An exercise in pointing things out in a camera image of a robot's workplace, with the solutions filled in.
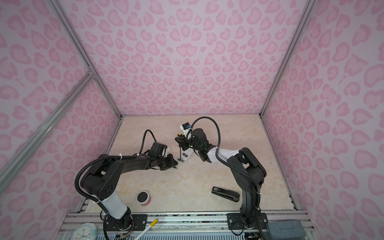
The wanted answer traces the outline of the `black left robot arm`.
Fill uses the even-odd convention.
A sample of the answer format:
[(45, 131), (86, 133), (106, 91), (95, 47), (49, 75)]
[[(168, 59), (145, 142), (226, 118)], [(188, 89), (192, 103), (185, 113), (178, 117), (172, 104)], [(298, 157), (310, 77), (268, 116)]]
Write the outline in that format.
[(94, 201), (104, 212), (104, 229), (132, 230), (130, 208), (119, 197), (116, 188), (124, 173), (142, 170), (166, 171), (178, 165), (172, 154), (151, 157), (146, 154), (133, 156), (100, 155), (85, 165), (76, 175), (74, 186), (83, 197)]

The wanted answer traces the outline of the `black yellow handled screwdriver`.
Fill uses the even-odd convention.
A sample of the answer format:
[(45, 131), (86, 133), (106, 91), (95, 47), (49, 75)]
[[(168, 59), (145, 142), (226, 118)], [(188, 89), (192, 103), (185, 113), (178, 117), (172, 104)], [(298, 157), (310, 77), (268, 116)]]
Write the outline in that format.
[(175, 141), (178, 143), (180, 148), (180, 157), (178, 158), (178, 161), (182, 164), (184, 163), (183, 156), (182, 156), (182, 153), (184, 151), (183, 150), (184, 139), (185, 139), (185, 136), (183, 134), (178, 134), (177, 137), (175, 138)]

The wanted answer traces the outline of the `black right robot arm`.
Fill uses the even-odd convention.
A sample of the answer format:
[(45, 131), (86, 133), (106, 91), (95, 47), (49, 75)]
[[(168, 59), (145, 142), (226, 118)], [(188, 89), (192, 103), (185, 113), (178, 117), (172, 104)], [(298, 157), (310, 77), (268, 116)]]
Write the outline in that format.
[(261, 228), (260, 202), (261, 185), (267, 175), (249, 148), (238, 151), (220, 148), (221, 134), (218, 131), (218, 144), (211, 144), (203, 129), (193, 129), (188, 123), (181, 125), (181, 134), (175, 138), (184, 151), (192, 149), (201, 160), (208, 163), (221, 163), (231, 169), (236, 183), (242, 189), (243, 203), (240, 208), (241, 223), (245, 228)]

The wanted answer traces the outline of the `red and white remote control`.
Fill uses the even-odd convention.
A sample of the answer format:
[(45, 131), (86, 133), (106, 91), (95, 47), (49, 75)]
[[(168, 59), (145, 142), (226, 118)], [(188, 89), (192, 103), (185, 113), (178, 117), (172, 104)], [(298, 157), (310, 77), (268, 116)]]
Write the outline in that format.
[(193, 149), (187, 149), (187, 150), (183, 151), (181, 153), (180, 157), (178, 158), (178, 162), (180, 164), (185, 164), (194, 153), (195, 152)]

